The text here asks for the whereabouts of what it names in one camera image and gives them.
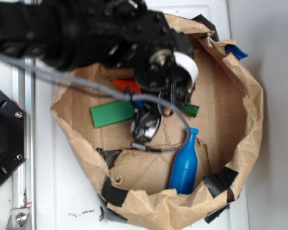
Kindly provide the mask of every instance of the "red object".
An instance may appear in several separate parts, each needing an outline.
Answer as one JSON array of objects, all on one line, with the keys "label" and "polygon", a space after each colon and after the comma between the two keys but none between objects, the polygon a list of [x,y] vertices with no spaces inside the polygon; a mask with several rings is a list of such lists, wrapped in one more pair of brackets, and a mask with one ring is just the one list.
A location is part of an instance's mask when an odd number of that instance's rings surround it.
[{"label": "red object", "polygon": [[132,92],[141,93],[141,89],[135,81],[117,79],[117,80],[112,80],[112,83],[122,90],[125,90],[127,87],[129,87],[129,91],[131,93]]}]

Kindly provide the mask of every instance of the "brown paper bag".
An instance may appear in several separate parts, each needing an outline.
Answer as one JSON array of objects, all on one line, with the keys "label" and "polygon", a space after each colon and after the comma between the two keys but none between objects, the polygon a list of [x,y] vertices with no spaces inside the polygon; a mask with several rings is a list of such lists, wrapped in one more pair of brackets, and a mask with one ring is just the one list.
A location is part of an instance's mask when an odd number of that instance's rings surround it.
[{"label": "brown paper bag", "polygon": [[[186,116],[190,126],[200,130],[196,142],[199,168],[191,195],[166,189],[174,153],[124,150],[108,169],[96,148],[129,148],[131,121],[95,129],[90,108],[114,99],[88,89],[90,93],[83,93],[74,89],[77,86],[58,88],[51,108],[87,178],[108,201],[108,208],[128,223],[152,230],[182,229],[237,199],[257,160],[263,127],[263,89],[234,55],[224,50],[226,44],[236,41],[214,42],[209,37],[213,32],[203,24],[166,17],[175,30],[189,34],[199,69],[192,104],[200,106],[200,111],[195,119]],[[107,75],[99,64],[77,69],[74,75],[115,88],[106,79],[116,78],[115,72]],[[183,125],[171,116],[163,118],[150,145],[175,146],[183,138]],[[237,174],[228,189],[215,194],[213,186],[207,186],[210,174],[225,175],[224,167]],[[115,192],[105,193],[108,185]]]}]

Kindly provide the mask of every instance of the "blue plastic bottle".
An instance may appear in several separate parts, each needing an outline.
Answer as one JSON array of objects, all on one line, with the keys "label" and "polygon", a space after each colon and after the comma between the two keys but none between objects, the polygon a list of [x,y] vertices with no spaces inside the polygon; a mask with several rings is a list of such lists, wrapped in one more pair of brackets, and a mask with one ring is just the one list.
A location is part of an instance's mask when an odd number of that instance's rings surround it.
[{"label": "blue plastic bottle", "polygon": [[180,150],[174,159],[168,188],[176,188],[178,194],[190,194],[193,191],[197,171],[195,139],[198,129],[190,128],[188,144]]}]

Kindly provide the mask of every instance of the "gray cable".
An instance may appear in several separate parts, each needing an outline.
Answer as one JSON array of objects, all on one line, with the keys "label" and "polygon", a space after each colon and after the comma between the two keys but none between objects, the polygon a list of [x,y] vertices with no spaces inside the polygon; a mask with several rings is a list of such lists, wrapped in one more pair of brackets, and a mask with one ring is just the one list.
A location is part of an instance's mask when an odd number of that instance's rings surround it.
[{"label": "gray cable", "polygon": [[57,71],[49,71],[46,69],[42,69],[33,65],[27,65],[25,62],[18,60],[16,58],[12,58],[12,57],[8,57],[5,55],[0,54],[0,61],[6,62],[8,64],[14,65],[20,69],[25,69],[31,72],[38,72],[41,75],[39,75],[40,78],[43,79],[51,79],[52,77],[57,78],[59,80],[62,81],[69,81],[72,82],[74,84],[77,85],[82,85],[85,87],[89,87],[101,92],[104,92],[106,94],[108,94],[111,97],[114,97],[118,100],[122,100],[122,101],[148,101],[148,102],[153,102],[156,104],[161,104],[163,107],[165,108],[170,108],[171,111],[173,111],[174,113],[176,113],[176,115],[179,117],[179,119],[183,122],[183,124],[186,127],[186,137],[184,142],[177,148],[172,148],[172,149],[154,149],[154,148],[150,148],[147,146],[142,146],[141,148],[143,149],[143,147],[145,148],[146,151],[152,151],[152,152],[169,152],[169,151],[179,151],[180,149],[184,148],[186,146],[186,144],[189,141],[189,137],[190,137],[190,127],[187,123],[187,121],[184,119],[184,117],[182,116],[182,114],[180,113],[179,109],[172,103],[162,99],[162,98],[158,98],[152,94],[147,94],[147,93],[141,93],[141,94],[134,94],[134,95],[129,95],[127,93],[121,93],[117,90],[114,90],[110,87],[107,87],[105,85],[101,85],[97,82],[93,82],[93,81],[88,81],[86,79],[82,79],[82,78],[77,78],[77,77],[71,77],[67,74],[64,73],[60,73]]}]

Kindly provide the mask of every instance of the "green block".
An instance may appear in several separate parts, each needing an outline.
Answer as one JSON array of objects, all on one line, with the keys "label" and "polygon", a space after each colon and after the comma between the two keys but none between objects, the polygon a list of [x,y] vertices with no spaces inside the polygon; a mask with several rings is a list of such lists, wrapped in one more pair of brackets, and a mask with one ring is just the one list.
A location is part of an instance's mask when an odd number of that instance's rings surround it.
[{"label": "green block", "polygon": [[192,117],[196,117],[198,110],[200,109],[200,107],[190,104],[184,108],[181,108],[180,110],[185,112],[186,114],[192,116]]},{"label": "green block", "polygon": [[134,107],[131,102],[116,101],[91,108],[95,128],[132,119]]}]

